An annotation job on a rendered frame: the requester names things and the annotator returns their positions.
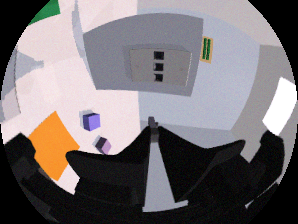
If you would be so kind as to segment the green flat square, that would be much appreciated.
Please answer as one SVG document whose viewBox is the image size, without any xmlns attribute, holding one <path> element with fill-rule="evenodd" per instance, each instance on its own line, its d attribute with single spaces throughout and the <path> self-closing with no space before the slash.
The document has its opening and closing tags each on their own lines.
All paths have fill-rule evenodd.
<svg viewBox="0 0 298 224">
<path fill-rule="evenodd" d="M 47 19 L 47 18 L 51 18 L 51 16 L 55 16 L 55 15 L 60 15 L 61 11 L 60 11 L 60 6 L 59 6 L 59 0 L 49 0 L 49 2 L 47 4 L 45 4 L 45 6 L 43 8 L 41 8 L 41 10 L 39 12 L 37 12 L 35 18 L 33 18 L 31 20 L 31 26 L 32 23 L 36 23 L 39 22 L 39 20 L 41 19 Z M 28 27 L 29 27 L 28 24 Z"/>
</svg>

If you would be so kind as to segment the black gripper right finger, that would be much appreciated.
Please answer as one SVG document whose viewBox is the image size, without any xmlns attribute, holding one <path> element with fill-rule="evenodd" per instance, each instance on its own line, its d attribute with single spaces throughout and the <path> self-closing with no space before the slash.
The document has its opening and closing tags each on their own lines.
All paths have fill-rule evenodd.
<svg viewBox="0 0 298 224">
<path fill-rule="evenodd" d="M 173 201 L 186 201 L 186 196 L 208 175 L 210 169 L 235 155 L 241 155 L 246 140 L 235 140 L 221 147 L 202 148 L 176 136 L 169 129 L 158 127 L 158 149 L 168 175 Z"/>
</svg>

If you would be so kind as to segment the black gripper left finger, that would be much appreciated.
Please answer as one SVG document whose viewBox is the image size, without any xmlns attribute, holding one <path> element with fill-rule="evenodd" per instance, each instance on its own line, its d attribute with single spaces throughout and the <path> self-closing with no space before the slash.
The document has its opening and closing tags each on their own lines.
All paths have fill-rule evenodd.
<svg viewBox="0 0 298 224">
<path fill-rule="evenodd" d="M 145 127 L 137 139 L 117 155 L 69 151 L 65 157 L 78 177 L 110 185 L 133 186 L 138 202 L 145 206 L 150 137 L 152 131 Z"/>
</svg>

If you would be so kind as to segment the orange flat square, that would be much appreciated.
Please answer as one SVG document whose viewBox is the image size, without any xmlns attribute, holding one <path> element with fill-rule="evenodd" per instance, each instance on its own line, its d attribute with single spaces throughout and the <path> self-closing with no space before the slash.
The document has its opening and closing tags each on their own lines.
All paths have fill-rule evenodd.
<svg viewBox="0 0 298 224">
<path fill-rule="evenodd" d="M 49 115 L 47 120 L 41 121 L 37 127 L 39 128 L 28 136 L 35 145 L 35 159 L 49 177 L 59 181 L 61 173 L 69 164 L 65 155 L 69 151 L 78 151 L 80 145 L 77 145 L 71 133 L 68 133 L 56 111 Z"/>
</svg>

